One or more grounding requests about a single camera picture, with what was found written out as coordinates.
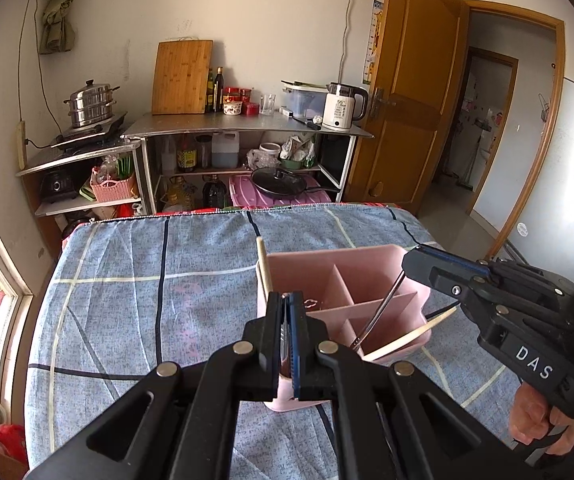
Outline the right hand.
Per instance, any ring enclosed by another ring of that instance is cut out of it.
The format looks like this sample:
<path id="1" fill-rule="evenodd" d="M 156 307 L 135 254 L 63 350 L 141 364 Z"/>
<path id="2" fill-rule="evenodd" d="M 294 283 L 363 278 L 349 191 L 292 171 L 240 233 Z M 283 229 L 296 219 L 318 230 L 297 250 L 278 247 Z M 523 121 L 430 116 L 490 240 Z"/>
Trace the right hand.
<path id="1" fill-rule="evenodd" d="M 550 426 L 564 427 L 564 432 L 547 449 L 546 454 L 563 456 L 574 451 L 574 419 L 558 408 L 551 408 L 541 393 L 522 382 L 515 394 L 509 415 L 509 434 L 516 441 L 529 445 L 548 435 Z"/>

